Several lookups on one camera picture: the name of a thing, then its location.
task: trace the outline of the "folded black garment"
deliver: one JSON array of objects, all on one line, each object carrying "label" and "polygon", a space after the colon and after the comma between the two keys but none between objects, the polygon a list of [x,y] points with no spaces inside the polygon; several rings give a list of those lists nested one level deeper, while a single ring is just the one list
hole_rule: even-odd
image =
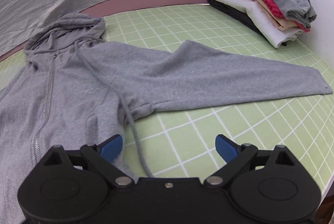
[{"label": "folded black garment", "polygon": [[224,3],[218,2],[216,0],[208,0],[208,3],[213,6],[215,9],[218,9],[219,11],[227,14],[228,16],[231,16],[232,18],[240,21],[244,25],[246,25],[248,28],[253,30],[254,32],[258,33],[259,35],[265,36],[260,32],[260,30],[255,26],[252,19],[248,17],[246,13],[243,13],[231,6],[225,5]]}]

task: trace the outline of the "folded beige shirt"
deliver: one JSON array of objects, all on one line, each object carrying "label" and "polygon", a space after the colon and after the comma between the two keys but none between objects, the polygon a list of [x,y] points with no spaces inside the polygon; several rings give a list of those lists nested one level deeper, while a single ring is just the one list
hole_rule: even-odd
[{"label": "folded beige shirt", "polygon": [[266,16],[269,18],[269,20],[273,23],[273,25],[281,31],[284,31],[290,27],[298,27],[293,21],[287,20],[286,18],[278,18],[275,17],[270,9],[267,7],[267,5],[262,0],[253,0],[259,3],[261,6],[263,12],[266,14]]}]

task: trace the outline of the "stack of folded clothes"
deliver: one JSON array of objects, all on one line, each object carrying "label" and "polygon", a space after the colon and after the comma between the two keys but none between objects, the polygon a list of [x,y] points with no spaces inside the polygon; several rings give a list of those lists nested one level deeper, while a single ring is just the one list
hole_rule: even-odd
[{"label": "stack of folded clothes", "polygon": [[214,8],[264,36],[275,48],[309,32],[317,14],[310,0],[208,0]]}]

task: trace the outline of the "drawstring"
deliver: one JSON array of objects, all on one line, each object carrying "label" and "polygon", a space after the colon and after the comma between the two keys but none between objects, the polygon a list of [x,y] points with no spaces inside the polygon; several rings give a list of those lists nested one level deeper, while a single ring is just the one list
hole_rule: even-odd
[{"label": "drawstring", "polygon": [[97,79],[101,84],[105,85],[106,87],[111,88],[118,95],[118,97],[120,98],[122,107],[124,108],[124,111],[125,111],[126,118],[129,121],[131,130],[132,130],[132,134],[133,134],[133,137],[135,139],[135,143],[136,143],[136,147],[137,147],[137,152],[138,152],[138,155],[139,155],[140,163],[141,163],[141,165],[142,165],[142,167],[143,167],[146,175],[148,177],[154,177],[153,174],[152,174],[152,172],[148,168],[148,166],[146,164],[146,161],[144,159],[144,155],[143,155],[143,151],[142,151],[142,148],[141,148],[141,144],[140,144],[138,132],[137,132],[136,125],[135,125],[135,120],[133,119],[133,116],[131,114],[131,111],[130,111],[127,103],[126,103],[126,100],[124,99],[123,95],[118,91],[118,89],[113,84],[108,83],[106,80],[104,80],[101,76],[99,76],[96,73],[96,71],[92,68],[92,66],[89,64],[89,62],[80,53],[77,40],[82,39],[82,38],[90,38],[92,40],[96,40],[96,41],[99,41],[99,42],[104,42],[104,40],[102,40],[100,38],[96,38],[94,36],[90,36],[90,35],[79,36],[79,37],[75,38],[72,41],[71,44],[69,44],[69,45],[67,45],[67,46],[65,46],[65,47],[63,47],[61,49],[51,49],[51,50],[41,50],[41,51],[37,50],[36,52],[34,52],[34,54],[56,52],[56,51],[68,48],[71,45],[74,45],[75,50],[76,50],[76,55],[83,62],[83,64],[85,65],[85,67],[91,72],[91,74],[95,77],[95,79]]}]

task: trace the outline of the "pink border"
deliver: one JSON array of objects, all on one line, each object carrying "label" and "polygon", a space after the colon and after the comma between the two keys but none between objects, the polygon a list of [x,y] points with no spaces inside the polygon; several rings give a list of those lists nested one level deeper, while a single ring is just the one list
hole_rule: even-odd
[{"label": "pink border", "polygon": [[[93,17],[104,17],[112,14],[153,7],[171,5],[203,4],[207,0],[107,0],[82,10],[82,13]],[[26,41],[0,56],[0,62],[24,48]]]}]

